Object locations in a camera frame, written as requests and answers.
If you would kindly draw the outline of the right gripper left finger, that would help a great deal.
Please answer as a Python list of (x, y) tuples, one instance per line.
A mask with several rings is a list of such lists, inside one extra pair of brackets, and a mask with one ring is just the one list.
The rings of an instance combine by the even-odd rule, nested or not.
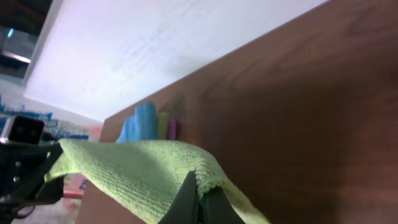
[(194, 171), (187, 174), (167, 213), (159, 224), (198, 224), (199, 197)]

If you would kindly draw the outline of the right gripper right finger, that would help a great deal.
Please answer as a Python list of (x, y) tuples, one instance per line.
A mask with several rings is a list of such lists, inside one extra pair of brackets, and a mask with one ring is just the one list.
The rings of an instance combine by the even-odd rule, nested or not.
[(221, 187), (204, 194), (200, 219), (203, 224), (244, 224)]

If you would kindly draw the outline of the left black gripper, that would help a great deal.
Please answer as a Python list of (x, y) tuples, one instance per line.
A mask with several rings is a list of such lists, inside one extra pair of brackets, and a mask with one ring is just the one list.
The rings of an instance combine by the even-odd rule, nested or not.
[(46, 146), (1, 145), (1, 211), (15, 212), (48, 205), (63, 197), (63, 176), (49, 180), (49, 172), (63, 150)]

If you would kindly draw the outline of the light green cloth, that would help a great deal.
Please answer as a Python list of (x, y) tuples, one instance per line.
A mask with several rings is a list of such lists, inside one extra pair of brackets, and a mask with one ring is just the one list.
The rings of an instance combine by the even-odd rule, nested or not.
[(196, 175), (199, 197), (221, 187), (245, 223), (268, 222), (218, 161), (200, 147), (170, 140), (101, 143), (61, 139), (59, 143), (63, 152), (46, 173), (47, 182), (81, 173), (147, 223), (158, 223), (166, 214), (191, 171)]

